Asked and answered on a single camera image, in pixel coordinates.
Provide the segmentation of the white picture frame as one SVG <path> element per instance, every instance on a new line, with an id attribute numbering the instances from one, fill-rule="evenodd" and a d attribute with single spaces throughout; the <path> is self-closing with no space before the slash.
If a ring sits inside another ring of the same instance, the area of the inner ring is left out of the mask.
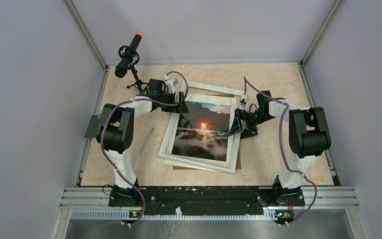
<path id="1" fill-rule="evenodd" d="M 216 93 L 224 93 L 225 95 L 223 97 L 190 93 L 186 97 L 186 101 L 230 105 L 231 113 L 230 113 L 229 128 L 232 126 L 234 111 L 238 108 L 239 100 L 246 99 L 246 94 L 244 93 L 243 90 L 214 86 L 214 85 L 205 84 L 205 83 L 188 82 L 188 84 L 182 84 L 181 89 L 185 90 L 185 88 L 188 88 L 188 89 L 195 88 L 200 90 L 212 91 Z M 198 168 L 203 168 L 204 170 L 234 173 L 235 167 L 236 167 L 238 149 L 239 149 L 239 140 L 241 135 L 240 133 L 237 133 L 233 136 L 229 136 L 226 162 L 177 156 L 177 155 L 171 154 L 171 149 L 172 149 L 173 140 L 175 137 L 175 131 L 176 131 L 176 126 L 178 124 L 179 116 L 180 114 L 176 114 L 176 113 L 172 114 L 168 123 L 165 136 L 162 141 L 161 148 L 159 150 L 159 156 L 165 160 L 165 164 L 178 165 L 178 166 L 190 167 L 190 168 L 198 167 Z"/>

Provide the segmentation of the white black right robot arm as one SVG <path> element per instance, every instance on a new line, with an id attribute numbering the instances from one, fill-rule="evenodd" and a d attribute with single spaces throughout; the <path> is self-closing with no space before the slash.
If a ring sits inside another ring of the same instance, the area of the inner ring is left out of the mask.
<path id="1" fill-rule="evenodd" d="M 288 143 L 292 151 L 284 161 L 284 170 L 272 186 L 272 200 L 285 205 L 292 197 L 300 198 L 301 181 L 310 165 L 331 146 L 331 136 L 322 107 L 301 107 L 284 98 L 273 98 L 270 91 L 257 94 L 258 108 L 254 112 L 237 108 L 229 135 L 241 138 L 257 136 L 257 125 L 273 118 L 280 126 L 288 123 Z"/>

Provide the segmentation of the volcano photo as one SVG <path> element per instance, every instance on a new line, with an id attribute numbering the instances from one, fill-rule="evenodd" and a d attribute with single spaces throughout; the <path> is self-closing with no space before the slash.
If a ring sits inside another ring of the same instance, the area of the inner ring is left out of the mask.
<path id="1" fill-rule="evenodd" d="M 231 106 L 186 101 L 179 116 L 171 154 L 226 162 Z"/>

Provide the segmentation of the brown frame backing board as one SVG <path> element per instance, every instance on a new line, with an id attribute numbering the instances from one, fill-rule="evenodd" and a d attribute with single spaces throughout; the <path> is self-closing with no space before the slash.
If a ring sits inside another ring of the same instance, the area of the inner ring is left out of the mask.
<path id="1" fill-rule="evenodd" d="M 173 170 L 203 170 L 203 168 L 190 168 L 190 167 L 183 167 L 183 166 L 178 166 L 178 165 L 172 165 Z M 237 161 L 236 161 L 236 167 L 235 169 L 240 170 L 242 169 L 241 165 L 241 157 L 240 157 L 240 151 L 237 154 Z"/>

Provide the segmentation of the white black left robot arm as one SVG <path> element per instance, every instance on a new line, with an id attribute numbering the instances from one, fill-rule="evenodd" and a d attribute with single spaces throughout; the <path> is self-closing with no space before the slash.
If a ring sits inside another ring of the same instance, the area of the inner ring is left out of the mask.
<path id="1" fill-rule="evenodd" d="M 112 196 L 120 196 L 128 206 L 137 204 L 140 198 L 137 176 L 130 158 L 135 119 L 157 108 L 168 113 L 188 112 L 185 99 L 189 89 L 176 93 L 176 84 L 176 79 L 151 79 L 143 95 L 118 105 L 106 104 L 103 107 L 95 138 L 114 170 Z"/>

